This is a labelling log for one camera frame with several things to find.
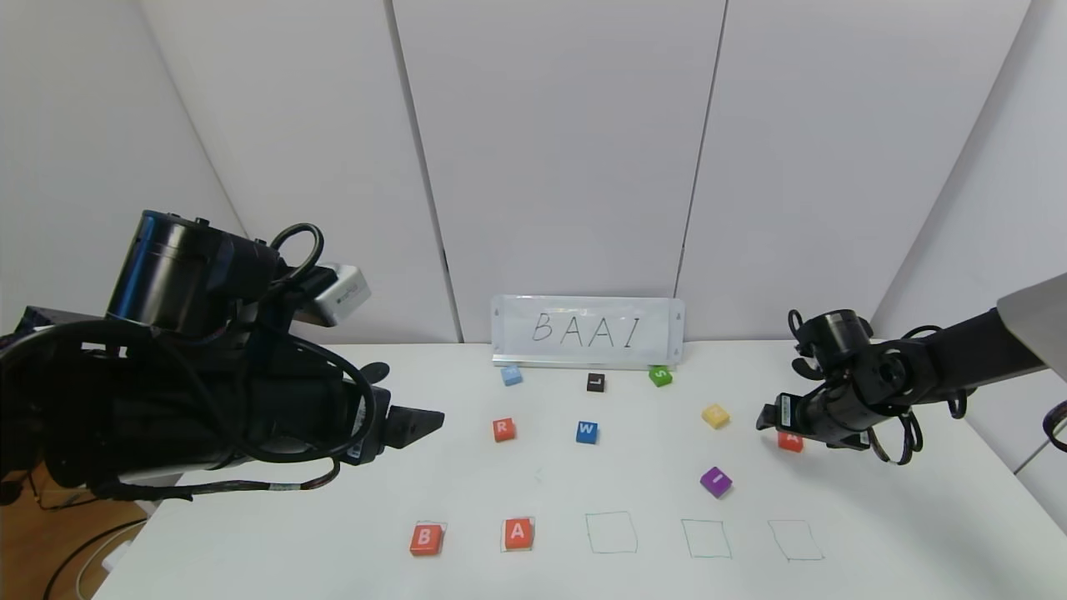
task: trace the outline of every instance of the whiteboard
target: whiteboard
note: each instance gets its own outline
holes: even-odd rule
[[[676,298],[500,295],[490,320],[496,365],[647,369],[682,361],[685,302]]]
[[[149,0],[145,14],[248,233],[307,221],[370,299],[335,343],[457,342],[415,131],[383,2]],[[298,264],[306,236],[283,254]]]
[[[444,427],[315,492],[164,502],[98,600],[1063,598],[1067,536],[944,407],[918,411],[926,447],[905,468],[755,431],[764,402],[812,386],[791,343],[688,344],[673,383],[607,372],[605,393],[571,369],[506,388],[483,345],[335,349],[388,362],[394,401],[443,410]],[[700,417],[712,402],[732,416],[718,430]],[[516,436],[495,443],[504,417]],[[575,443],[578,421],[599,424],[595,445]],[[698,483],[712,467],[733,479],[721,500]],[[514,517],[536,519],[530,552],[500,552]],[[447,523],[439,556],[409,553],[419,521]]]
[[[1028,5],[732,2],[678,282],[687,338],[787,337],[790,309],[871,318]]]
[[[464,341],[497,294],[673,296],[724,1],[394,4]]]

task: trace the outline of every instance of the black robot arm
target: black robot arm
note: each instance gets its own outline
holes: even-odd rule
[[[1046,368],[1034,352],[1005,327],[997,309],[947,329],[921,327],[902,340],[871,343],[871,326],[853,311],[834,311],[803,321],[789,315],[800,359],[799,375],[823,383],[803,396],[780,394],[764,406],[757,429],[774,427],[826,443],[829,447],[867,449],[890,461],[873,427],[898,419],[905,430],[906,464],[922,449],[915,405],[946,402],[956,419],[967,412],[968,396],[981,385]],[[1044,429],[1052,443],[1067,417],[1067,402],[1050,411]]]
[[[302,232],[315,244],[290,267],[278,249]],[[440,428],[440,412],[389,406],[375,385],[387,365],[359,369],[289,334],[293,319],[333,325],[369,295],[359,269],[318,264],[322,246],[309,224],[267,244],[146,210],[107,317],[30,307],[0,338],[2,475],[44,460],[61,486],[116,500],[314,489],[341,462],[370,462]],[[126,483],[321,458],[333,469],[302,484]]]

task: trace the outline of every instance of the tabletop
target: tabletop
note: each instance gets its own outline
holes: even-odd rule
[[[96,598],[1067,597],[1067,536],[945,407],[919,408],[925,448],[906,467],[757,431],[764,404],[813,388],[792,346],[690,343],[672,383],[607,370],[603,393],[577,369],[524,368],[505,386],[484,345],[334,346],[389,363],[394,404],[443,411],[444,427],[319,490],[166,501]],[[731,415],[720,429],[701,420],[712,404]],[[505,417],[515,438],[495,442]],[[598,424],[595,444],[576,443],[579,421]],[[878,429],[891,453],[896,429]],[[699,483],[716,467],[733,481],[719,499]],[[511,518],[531,519],[531,550],[503,552]],[[419,522],[443,524],[439,555],[409,552]]]

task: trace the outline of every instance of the label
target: label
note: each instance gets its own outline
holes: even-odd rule
[[[793,398],[782,394],[778,396],[778,399],[782,402],[782,425],[785,427],[793,427]]]
[[[674,298],[496,296],[495,364],[648,368],[682,360],[685,303]]]

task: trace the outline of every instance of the drawn square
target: drawn square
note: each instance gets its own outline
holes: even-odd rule
[[[694,558],[733,558],[722,521],[682,519],[685,542]]]
[[[815,543],[808,521],[767,521],[775,534],[778,549],[786,560],[822,560],[826,558]]]
[[[586,515],[586,531],[593,554],[637,552],[637,532],[625,510]]]

